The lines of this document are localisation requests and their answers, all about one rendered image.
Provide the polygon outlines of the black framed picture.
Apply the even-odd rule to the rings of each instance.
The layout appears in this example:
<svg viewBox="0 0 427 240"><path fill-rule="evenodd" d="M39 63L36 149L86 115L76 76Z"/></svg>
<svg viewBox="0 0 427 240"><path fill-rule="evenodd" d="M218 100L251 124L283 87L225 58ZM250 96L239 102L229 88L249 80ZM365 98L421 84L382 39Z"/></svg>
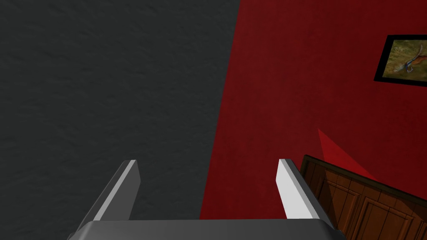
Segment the black framed picture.
<svg viewBox="0 0 427 240"><path fill-rule="evenodd" d="M427 35L388 35L374 81L427 87Z"/></svg>

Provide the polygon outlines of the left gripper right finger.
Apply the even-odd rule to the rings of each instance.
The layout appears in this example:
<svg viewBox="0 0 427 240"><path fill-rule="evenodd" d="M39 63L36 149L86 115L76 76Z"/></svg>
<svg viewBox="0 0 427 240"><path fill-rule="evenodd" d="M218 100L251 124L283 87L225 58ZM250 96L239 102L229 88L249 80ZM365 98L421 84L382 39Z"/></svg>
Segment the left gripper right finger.
<svg viewBox="0 0 427 240"><path fill-rule="evenodd" d="M279 160L276 185L288 219L329 219L291 159Z"/></svg>

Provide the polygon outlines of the brown wooden door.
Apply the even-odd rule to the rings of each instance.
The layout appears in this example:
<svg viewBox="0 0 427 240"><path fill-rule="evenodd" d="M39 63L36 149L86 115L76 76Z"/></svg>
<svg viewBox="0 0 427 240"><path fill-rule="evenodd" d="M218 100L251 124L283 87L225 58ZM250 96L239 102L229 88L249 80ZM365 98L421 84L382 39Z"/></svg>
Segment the brown wooden door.
<svg viewBox="0 0 427 240"><path fill-rule="evenodd" d="M300 172L347 240L427 240L427 200L309 155Z"/></svg>

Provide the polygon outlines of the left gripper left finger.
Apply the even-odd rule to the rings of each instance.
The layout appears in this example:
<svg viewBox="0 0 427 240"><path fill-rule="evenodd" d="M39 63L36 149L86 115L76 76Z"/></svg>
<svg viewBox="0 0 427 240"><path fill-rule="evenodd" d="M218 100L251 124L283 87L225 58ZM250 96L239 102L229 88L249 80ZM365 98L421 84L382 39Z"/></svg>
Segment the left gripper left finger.
<svg viewBox="0 0 427 240"><path fill-rule="evenodd" d="M141 183L137 160L130 160L107 198L96 211L94 220L128 220Z"/></svg>

